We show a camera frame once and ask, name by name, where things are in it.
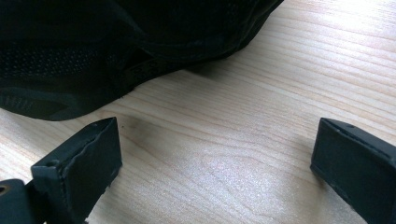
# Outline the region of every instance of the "wooden table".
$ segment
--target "wooden table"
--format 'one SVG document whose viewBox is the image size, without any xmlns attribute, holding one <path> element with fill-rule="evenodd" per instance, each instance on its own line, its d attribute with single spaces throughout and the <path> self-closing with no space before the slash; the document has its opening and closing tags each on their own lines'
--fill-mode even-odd
<svg viewBox="0 0 396 224">
<path fill-rule="evenodd" d="M 62 122 L 0 110 L 0 179 L 117 117 L 123 167 L 90 223 L 364 223 L 309 169 L 320 118 L 396 144 L 396 2 L 286 0 L 232 57 Z"/>
</svg>

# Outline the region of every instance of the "light wooden surface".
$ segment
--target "light wooden surface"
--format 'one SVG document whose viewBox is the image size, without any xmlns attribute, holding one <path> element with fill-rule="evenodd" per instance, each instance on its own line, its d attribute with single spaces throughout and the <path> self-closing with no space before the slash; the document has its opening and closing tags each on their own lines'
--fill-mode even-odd
<svg viewBox="0 0 396 224">
<path fill-rule="evenodd" d="M 309 170 L 321 117 L 396 144 L 396 2 L 286 0 L 244 50 L 63 122 L 0 110 L 0 179 L 117 117 L 95 223 L 364 223 Z"/>
</svg>

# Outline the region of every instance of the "black fabric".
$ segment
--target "black fabric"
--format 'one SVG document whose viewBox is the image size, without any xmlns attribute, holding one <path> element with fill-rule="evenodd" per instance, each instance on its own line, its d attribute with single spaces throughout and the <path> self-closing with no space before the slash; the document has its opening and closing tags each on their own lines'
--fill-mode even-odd
<svg viewBox="0 0 396 224">
<path fill-rule="evenodd" d="M 230 56 L 282 0 L 0 0 L 0 107 L 73 119 Z"/>
<path fill-rule="evenodd" d="M 155 57 L 191 62 L 240 49 L 276 0 L 117 0 L 131 12 L 135 43 Z"/>
</svg>

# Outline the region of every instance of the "wood grain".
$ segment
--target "wood grain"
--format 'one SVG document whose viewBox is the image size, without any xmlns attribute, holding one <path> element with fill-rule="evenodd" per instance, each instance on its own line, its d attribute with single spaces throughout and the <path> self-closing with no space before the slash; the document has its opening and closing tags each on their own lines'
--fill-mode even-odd
<svg viewBox="0 0 396 224">
<path fill-rule="evenodd" d="M 79 119 L 0 110 L 0 179 L 117 117 L 123 167 L 90 223 L 364 223 L 309 170 L 318 121 L 396 144 L 396 3 L 286 0 L 232 57 Z"/>
</svg>

